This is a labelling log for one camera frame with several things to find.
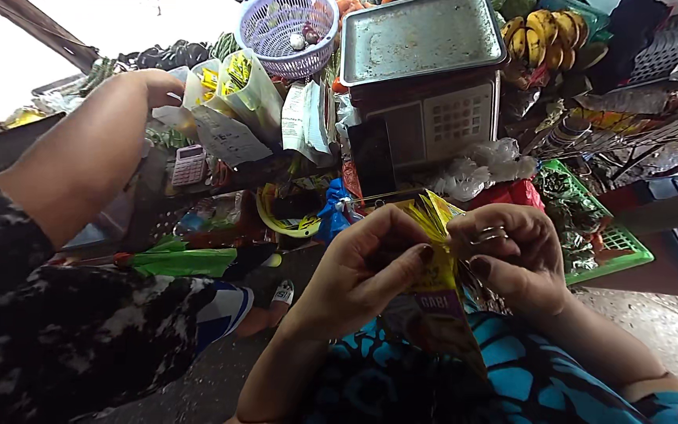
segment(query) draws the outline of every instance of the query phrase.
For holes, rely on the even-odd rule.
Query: wooden beam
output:
[[[99,58],[98,49],[86,46],[28,0],[0,0],[0,15],[59,53],[85,74]]]

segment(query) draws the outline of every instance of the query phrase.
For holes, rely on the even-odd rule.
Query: dark nail polish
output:
[[[482,258],[471,260],[470,269],[481,280],[487,280],[490,275],[490,263]]]
[[[423,249],[420,251],[420,259],[423,263],[429,263],[433,259],[433,247],[430,245],[423,246]]]

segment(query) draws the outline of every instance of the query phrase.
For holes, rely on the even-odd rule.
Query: red plastic bag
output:
[[[529,179],[520,179],[511,183],[498,183],[480,192],[470,201],[469,210],[491,203],[511,203],[512,205],[532,206],[545,212],[540,194]]]

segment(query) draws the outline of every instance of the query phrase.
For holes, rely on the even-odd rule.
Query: hand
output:
[[[331,340],[359,330],[422,274],[433,257],[428,242],[399,208],[375,210],[335,237],[279,332]]]
[[[162,106],[181,106],[182,101],[171,97],[167,93],[174,93],[180,99],[184,96],[184,82],[179,81],[169,72],[161,69],[143,69],[140,71],[125,72],[127,75],[138,79],[146,86],[148,91],[148,108],[154,109]]]
[[[508,238],[479,245],[469,241],[483,229],[504,227]],[[561,245],[551,220],[530,206],[493,204],[452,219],[452,251],[516,312],[556,315],[570,295]]]

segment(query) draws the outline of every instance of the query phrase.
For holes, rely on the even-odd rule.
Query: floor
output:
[[[255,292],[256,304],[268,304],[278,281],[289,277],[299,295],[323,254],[311,247],[284,256],[281,266],[261,268],[243,285]],[[658,350],[664,363],[678,375],[678,297],[601,289],[580,289],[576,295],[599,313]],[[92,424],[212,423],[228,419],[250,368],[268,344],[272,331],[235,340],[226,337],[202,353],[191,370],[164,390],[133,404],[114,409]]]

